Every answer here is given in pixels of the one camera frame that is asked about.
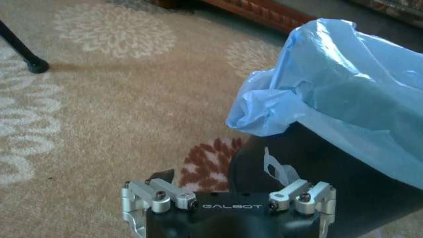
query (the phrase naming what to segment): blue plastic bag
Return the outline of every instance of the blue plastic bag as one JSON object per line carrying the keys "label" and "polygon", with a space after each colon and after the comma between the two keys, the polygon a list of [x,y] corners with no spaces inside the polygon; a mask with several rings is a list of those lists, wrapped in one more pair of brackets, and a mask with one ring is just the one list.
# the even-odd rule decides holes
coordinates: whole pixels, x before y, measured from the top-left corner
{"label": "blue plastic bag", "polygon": [[423,189],[423,54],[354,28],[319,19],[291,32],[276,68],[246,80],[227,125],[270,136],[298,121]]}

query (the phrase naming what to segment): black leg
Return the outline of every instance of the black leg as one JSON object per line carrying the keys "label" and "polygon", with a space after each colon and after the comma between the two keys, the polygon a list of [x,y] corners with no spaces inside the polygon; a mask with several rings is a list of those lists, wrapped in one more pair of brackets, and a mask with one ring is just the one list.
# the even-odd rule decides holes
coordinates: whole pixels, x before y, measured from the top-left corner
{"label": "black leg", "polygon": [[9,43],[9,45],[13,47],[16,52],[24,58],[24,61],[28,65],[30,72],[44,73],[48,70],[47,62],[31,52],[31,50],[27,48],[24,43],[20,41],[20,39],[9,30],[9,28],[3,23],[1,20],[0,20],[0,36],[3,36],[4,40]]}

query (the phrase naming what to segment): rug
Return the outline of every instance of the rug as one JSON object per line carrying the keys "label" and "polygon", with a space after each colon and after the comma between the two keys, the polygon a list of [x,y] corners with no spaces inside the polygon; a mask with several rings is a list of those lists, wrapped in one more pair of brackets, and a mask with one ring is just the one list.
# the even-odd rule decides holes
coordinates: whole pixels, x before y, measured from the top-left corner
{"label": "rug", "polygon": [[[284,36],[138,0],[3,0],[0,17],[51,65],[31,74],[0,40],[0,237],[130,237],[120,188],[156,171],[226,190],[248,136],[224,120]],[[382,237],[419,237],[399,224]]]}

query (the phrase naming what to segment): black trash can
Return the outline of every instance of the black trash can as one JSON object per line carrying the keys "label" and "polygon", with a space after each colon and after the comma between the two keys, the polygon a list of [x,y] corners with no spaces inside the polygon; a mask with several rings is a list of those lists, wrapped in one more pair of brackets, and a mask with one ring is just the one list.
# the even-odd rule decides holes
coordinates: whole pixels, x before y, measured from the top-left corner
{"label": "black trash can", "polygon": [[324,181],[336,188],[336,221],[328,237],[358,237],[423,208],[422,190],[386,176],[299,123],[283,134],[250,138],[231,161],[231,191],[283,188],[264,172],[266,147],[282,164],[294,166],[302,179],[314,184]]}

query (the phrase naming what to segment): metal clamp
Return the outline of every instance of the metal clamp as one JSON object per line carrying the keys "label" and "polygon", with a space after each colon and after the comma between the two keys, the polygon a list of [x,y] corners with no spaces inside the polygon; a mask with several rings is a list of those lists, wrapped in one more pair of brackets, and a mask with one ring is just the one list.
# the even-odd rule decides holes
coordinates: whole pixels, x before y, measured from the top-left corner
{"label": "metal clamp", "polygon": [[176,188],[160,178],[146,183],[127,182],[122,188],[123,219],[131,226],[136,238],[146,237],[146,211],[164,213],[171,209],[171,201],[179,209],[192,210],[198,206],[196,196]]}
{"label": "metal clamp", "polygon": [[275,211],[286,211],[290,208],[291,201],[308,190],[308,183],[299,179],[279,192],[270,194],[270,201],[274,204]]}
{"label": "metal clamp", "polygon": [[336,189],[326,182],[319,182],[310,187],[307,181],[299,179],[283,190],[270,194],[274,211],[287,210],[291,201],[294,201],[295,210],[299,213],[311,215],[315,211],[320,212],[319,238],[326,238],[328,226],[335,222]]}

